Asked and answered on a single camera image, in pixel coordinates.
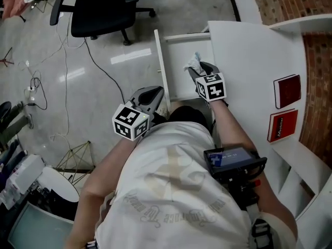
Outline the black mesh office chair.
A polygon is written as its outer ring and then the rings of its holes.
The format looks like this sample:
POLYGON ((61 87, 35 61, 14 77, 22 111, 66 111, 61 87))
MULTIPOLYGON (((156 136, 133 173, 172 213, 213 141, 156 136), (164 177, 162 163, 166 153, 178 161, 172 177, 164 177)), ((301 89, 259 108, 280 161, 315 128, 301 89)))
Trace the black mesh office chair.
POLYGON ((134 25, 138 12, 148 12, 151 18, 156 16, 153 8, 137 7, 139 0, 75 0, 75 5, 65 5, 64 0, 56 0, 50 15, 50 25, 59 22, 62 12, 72 13, 71 35, 73 37, 90 37, 97 39, 120 31, 123 44, 131 45, 126 29, 134 25))

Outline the white desk with shelf hutch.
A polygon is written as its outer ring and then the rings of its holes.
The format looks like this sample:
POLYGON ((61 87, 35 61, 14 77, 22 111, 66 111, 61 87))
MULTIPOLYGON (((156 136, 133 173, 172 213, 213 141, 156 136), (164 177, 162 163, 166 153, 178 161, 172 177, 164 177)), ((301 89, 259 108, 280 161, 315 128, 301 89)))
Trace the white desk with shelf hutch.
POLYGON ((293 213, 300 247, 332 246, 332 170, 300 143, 307 92, 304 32, 331 32, 332 14, 284 21, 274 25, 233 21, 209 22, 216 66, 226 81, 227 102, 238 122, 267 157, 266 176, 273 191, 293 213), (301 98, 295 133, 267 140, 276 79, 297 74, 301 98))

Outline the dark wooden tripod stand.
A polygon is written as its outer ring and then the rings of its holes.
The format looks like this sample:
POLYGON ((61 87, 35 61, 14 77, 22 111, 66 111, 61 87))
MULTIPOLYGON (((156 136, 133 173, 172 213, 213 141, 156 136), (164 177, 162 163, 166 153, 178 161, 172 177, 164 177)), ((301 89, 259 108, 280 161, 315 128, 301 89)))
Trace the dark wooden tripod stand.
POLYGON ((11 62, 7 59, 8 55, 10 54, 11 51, 12 51, 12 47, 7 51, 6 55, 2 59, 0 59, 0 63, 3 63, 6 67, 8 67, 9 64, 14 64, 13 62, 11 62))

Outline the white storage box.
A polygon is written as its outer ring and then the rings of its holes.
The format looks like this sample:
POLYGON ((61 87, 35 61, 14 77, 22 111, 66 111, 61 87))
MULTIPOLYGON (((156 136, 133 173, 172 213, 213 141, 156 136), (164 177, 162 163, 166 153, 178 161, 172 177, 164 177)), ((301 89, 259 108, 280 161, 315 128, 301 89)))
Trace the white storage box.
POLYGON ((20 194, 25 194, 41 175, 45 164, 40 155, 29 155, 14 173, 13 184, 20 194))

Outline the grey flat board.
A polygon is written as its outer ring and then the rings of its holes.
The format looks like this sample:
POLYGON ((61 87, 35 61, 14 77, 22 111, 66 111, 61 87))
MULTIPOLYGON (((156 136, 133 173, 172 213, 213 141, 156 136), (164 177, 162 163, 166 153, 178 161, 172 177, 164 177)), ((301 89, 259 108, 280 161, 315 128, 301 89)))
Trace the grey flat board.
POLYGON ((29 202, 7 238, 14 249, 63 249, 73 221, 46 212, 29 202))

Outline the person's white printed t-shirt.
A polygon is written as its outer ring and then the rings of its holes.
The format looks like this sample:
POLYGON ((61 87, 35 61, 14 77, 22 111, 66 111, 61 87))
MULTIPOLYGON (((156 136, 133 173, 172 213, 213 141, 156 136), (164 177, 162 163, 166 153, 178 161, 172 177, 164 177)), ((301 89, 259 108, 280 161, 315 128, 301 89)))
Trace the person's white printed t-shirt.
POLYGON ((204 161, 213 146, 195 122, 151 128, 122 169, 99 249, 247 249, 249 217, 204 161))

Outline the person's right forearm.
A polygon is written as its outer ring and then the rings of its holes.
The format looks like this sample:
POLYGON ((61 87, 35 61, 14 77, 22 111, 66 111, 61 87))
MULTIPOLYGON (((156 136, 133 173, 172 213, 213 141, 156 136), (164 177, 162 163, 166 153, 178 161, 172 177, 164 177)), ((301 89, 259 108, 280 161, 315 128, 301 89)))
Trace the person's right forearm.
MULTIPOLYGON (((256 151, 256 147, 246 132, 237 122, 226 104, 217 100, 211 102, 217 130, 222 146, 242 144, 249 151, 256 151)), ((295 249, 298 230, 292 213, 278 200, 274 194, 264 172, 256 177, 260 185, 254 188, 259 196, 258 218, 264 219, 278 236, 280 249, 295 249)))

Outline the white round table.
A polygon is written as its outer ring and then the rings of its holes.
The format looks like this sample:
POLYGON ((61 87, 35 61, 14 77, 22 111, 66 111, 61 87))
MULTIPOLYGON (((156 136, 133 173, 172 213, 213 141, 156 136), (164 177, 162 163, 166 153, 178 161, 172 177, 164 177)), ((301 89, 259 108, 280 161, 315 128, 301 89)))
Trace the white round table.
POLYGON ((76 188, 57 170, 51 167, 44 167, 37 181, 42 188, 53 190, 64 200, 69 202, 78 202, 79 193, 76 188))

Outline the person's black shorts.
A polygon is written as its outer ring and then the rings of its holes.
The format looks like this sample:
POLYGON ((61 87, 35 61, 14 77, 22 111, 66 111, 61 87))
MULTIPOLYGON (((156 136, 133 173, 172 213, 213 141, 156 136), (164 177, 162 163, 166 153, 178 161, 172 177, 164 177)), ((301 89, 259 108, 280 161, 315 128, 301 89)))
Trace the person's black shorts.
POLYGON ((168 120, 153 126, 150 131, 171 136, 211 137, 204 115, 188 105, 177 108, 168 120))

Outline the white shallow desk drawer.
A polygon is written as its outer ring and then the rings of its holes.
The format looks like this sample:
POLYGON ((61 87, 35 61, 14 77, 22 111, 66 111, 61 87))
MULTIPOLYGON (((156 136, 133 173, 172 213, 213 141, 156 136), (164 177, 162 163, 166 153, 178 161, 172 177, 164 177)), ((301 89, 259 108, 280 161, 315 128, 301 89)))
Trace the white shallow desk drawer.
POLYGON ((155 29, 154 35, 168 109, 172 102, 197 99, 195 84, 184 66, 195 52, 202 61, 215 63, 209 32, 162 37, 155 29))

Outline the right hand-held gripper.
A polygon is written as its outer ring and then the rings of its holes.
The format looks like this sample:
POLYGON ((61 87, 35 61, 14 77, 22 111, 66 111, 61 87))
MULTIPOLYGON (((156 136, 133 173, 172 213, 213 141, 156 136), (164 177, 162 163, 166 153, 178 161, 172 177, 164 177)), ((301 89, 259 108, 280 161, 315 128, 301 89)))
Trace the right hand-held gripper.
POLYGON ((198 95, 207 103, 226 98, 225 80, 219 69, 208 62, 200 62, 206 76, 201 77, 193 67, 188 68, 189 75, 197 87, 198 95))

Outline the bright red black-label book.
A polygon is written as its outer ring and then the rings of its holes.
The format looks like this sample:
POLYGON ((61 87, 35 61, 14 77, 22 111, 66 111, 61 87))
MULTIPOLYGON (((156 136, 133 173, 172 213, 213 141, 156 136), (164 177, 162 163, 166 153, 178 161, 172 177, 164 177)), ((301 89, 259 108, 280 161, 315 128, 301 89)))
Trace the bright red black-label book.
POLYGON ((274 143, 295 133, 298 110, 289 109, 270 115, 267 141, 274 143))

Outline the clear plastic bag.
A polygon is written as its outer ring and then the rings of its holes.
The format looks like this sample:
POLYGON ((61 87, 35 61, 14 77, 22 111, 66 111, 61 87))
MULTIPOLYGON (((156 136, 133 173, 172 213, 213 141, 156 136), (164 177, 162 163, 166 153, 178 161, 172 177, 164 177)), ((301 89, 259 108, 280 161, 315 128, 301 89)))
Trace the clear plastic bag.
POLYGON ((200 65, 201 56, 199 52, 195 52, 188 63, 184 66, 184 71, 187 71, 190 67, 193 68, 199 75, 202 75, 204 73, 204 70, 202 69, 200 65))

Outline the person's left forearm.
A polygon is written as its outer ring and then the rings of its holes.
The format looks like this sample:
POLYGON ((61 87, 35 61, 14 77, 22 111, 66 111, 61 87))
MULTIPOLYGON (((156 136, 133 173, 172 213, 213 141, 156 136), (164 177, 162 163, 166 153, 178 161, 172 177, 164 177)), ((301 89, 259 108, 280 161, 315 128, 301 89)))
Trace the person's left forearm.
POLYGON ((73 228, 64 249, 84 249, 93 240, 100 207, 118 184, 121 171, 138 140, 121 139, 89 175, 80 193, 73 228))

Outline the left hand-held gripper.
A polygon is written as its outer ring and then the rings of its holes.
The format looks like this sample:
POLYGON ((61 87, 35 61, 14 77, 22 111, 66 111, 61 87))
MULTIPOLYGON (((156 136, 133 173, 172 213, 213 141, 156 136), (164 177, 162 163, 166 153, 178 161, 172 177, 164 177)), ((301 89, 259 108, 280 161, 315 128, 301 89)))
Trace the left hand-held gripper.
POLYGON ((151 128, 154 112, 163 96, 162 86, 138 89, 130 100, 119 105, 113 115, 114 132, 131 141, 143 136, 151 128))

